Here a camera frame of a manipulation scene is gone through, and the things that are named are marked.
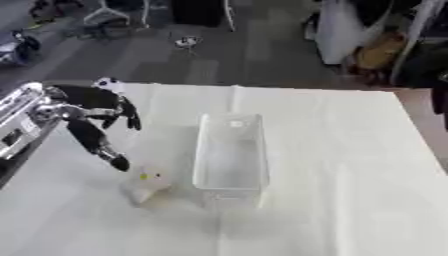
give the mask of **yellow label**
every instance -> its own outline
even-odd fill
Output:
[[[149,179],[149,175],[146,174],[146,173],[142,173],[142,174],[140,174],[140,179],[141,180],[147,180],[147,179]]]

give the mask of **white tablecloth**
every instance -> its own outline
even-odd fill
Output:
[[[111,140],[184,183],[135,208],[61,125],[0,192],[0,255],[448,255],[447,177],[392,93],[127,88],[144,130]],[[189,179],[199,117],[229,111],[263,115],[271,184],[218,225]]]

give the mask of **clear plastic bin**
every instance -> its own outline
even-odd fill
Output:
[[[257,206],[269,183],[260,115],[203,115],[193,184],[206,206]]]

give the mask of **robotic arm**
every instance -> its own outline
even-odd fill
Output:
[[[0,158],[10,159],[59,121],[91,154],[127,171],[128,160],[108,142],[89,119],[102,120],[107,129],[127,118],[129,129],[141,130],[135,106],[123,95],[122,84],[103,78],[90,87],[74,85],[22,85],[0,101]]]

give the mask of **carpet floor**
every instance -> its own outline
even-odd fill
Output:
[[[0,3],[3,35],[31,23],[30,2]],[[309,14],[304,0],[236,0],[234,7],[236,32],[225,22],[219,28],[172,25],[169,10],[154,10],[151,29],[109,42],[62,37],[61,31],[80,24],[93,6],[77,11],[36,31],[43,44],[41,56],[27,67],[2,67],[2,89],[30,80],[91,81],[103,76],[169,84],[365,88],[343,81],[321,63],[314,43],[302,39],[300,22]],[[193,53],[174,46],[185,35],[203,38]]]

